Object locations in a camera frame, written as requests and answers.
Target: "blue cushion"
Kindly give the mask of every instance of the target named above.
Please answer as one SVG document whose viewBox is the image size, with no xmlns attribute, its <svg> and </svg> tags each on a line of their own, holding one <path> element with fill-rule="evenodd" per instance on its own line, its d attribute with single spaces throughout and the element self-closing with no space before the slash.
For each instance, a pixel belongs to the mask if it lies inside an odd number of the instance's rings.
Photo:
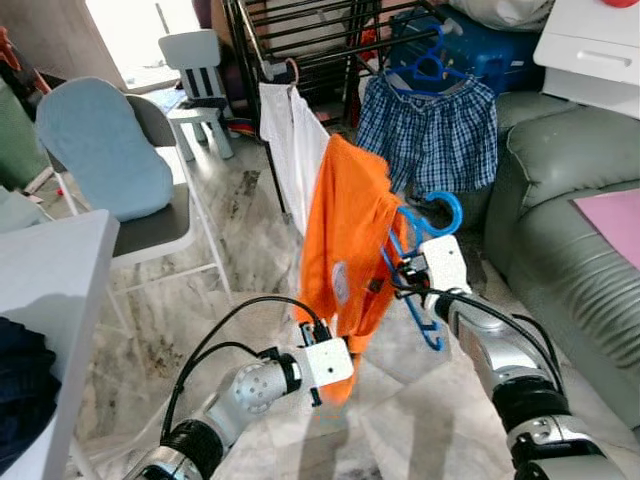
<svg viewBox="0 0 640 480">
<path fill-rule="evenodd" d="M 93 208 L 107 209 L 124 222 L 171 200 L 169 166 L 111 84 L 80 78 L 54 89 L 38 106 L 36 130 Z"/>
</svg>

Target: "plaid shorts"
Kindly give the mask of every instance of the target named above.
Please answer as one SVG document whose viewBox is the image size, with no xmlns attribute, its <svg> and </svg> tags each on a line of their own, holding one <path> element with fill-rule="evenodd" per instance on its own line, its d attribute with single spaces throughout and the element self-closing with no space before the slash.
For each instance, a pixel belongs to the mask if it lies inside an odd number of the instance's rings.
<svg viewBox="0 0 640 480">
<path fill-rule="evenodd" d="M 493 91 L 470 78 L 441 97 L 399 93 L 384 76 L 367 85 L 356 144 L 389 162 L 391 189 L 414 196 L 470 192 L 493 182 L 498 163 Z"/>
</svg>

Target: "marble floor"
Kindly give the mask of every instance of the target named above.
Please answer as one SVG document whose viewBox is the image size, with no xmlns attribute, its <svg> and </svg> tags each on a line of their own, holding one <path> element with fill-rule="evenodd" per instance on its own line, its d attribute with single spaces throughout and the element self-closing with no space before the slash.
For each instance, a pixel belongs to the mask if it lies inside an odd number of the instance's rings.
<svg viewBox="0 0 640 480">
<path fill-rule="evenodd" d="M 235 157 L 196 149 L 190 164 L 211 220 L 219 231 L 234 301 L 264 293 L 294 294 L 302 239 L 279 212 L 264 150 L 235 139 Z M 54 216 L 67 215 L 50 181 L 38 193 Z M 474 287 L 507 311 L 524 312 L 474 237 L 465 237 Z M 189 249 L 141 266 L 112 272 L 129 286 L 204 263 L 202 238 Z M 141 431 L 168 397 L 191 350 L 229 306 L 215 273 L 151 285 L 119 297 L 135 325 L 127 339 L 105 302 L 94 335 L 76 434 L 96 460 L 107 448 L 124 447 L 115 461 L 99 465 L 115 480 L 157 442 L 158 422 L 136 445 Z M 258 350 L 300 344 L 280 304 L 251 307 L 228 324 L 217 341 L 236 340 Z M 182 395 L 177 419 L 215 391 L 224 373 L 241 365 L 242 352 L 222 351 L 204 362 Z M 563 362 L 573 411 L 603 442 L 630 480 L 640 479 L 640 446 L 582 377 Z M 68 478 L 75 478 L 73 466 Z M 436 353 L 420 339 L 406 308 L 394 302 L 360 367 L 350 401 L 342 408 L 311 409 L 308 394 L 276 403 L 240 438 L 215 479 L 478 479 L 513 477 L 505 434 L 491 403 L 455 339 Z"/>
</svg>

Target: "blue suitcase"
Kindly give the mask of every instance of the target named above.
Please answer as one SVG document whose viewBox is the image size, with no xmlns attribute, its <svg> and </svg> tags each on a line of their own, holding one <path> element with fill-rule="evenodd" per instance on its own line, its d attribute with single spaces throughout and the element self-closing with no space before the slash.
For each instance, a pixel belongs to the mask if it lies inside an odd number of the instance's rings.
<svg viewBox="0 0 640 480">
<path fill-rule="evenodd" d="M 443 65 L 476 76 L 496 95 L 516 90 L 540 90 L 544 69 L 533 62 L 533 52 L 540 34 L 493 30 L 446 5 L 439 7 L 439 11 L 453 19 L 463 30 L 462 35 L 450 33 L 444 36 L 443 47 L 438 54 Z M 430 16 L 411 20 L 425 13 L 418 8 L 398 14 L 392 25 L 393 36 L 413 35 L 424 31 L 429 25 L 439 24 Z M 436 39 L 430 37 L 393 47 L 389 57 L 391 66 L 414 64 L 435 43 Z M 425 75 L 435 73 L 429 62 L 424 62 L 419 70 Z M 458 81 L 454 78 L 442 82 L 416 80 L 409 72 L 402 73 L 401 77 L 412 89 L 427 91 L 443 91 Z"/>
</svg>

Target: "leather sofa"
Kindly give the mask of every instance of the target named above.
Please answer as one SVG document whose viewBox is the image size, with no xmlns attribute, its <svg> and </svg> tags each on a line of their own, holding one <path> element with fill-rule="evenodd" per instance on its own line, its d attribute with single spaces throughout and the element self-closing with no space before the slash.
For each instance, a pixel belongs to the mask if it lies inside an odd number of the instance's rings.
<svg viewBox="0 0 640 480">
<path fill-rule="evenodd" d="M 572 200 L 640 187 L 640 122 L 536 93 L 500 97 L 498 120 L 488 258 L 638 435 L 640 271 Z"/>
</svg>

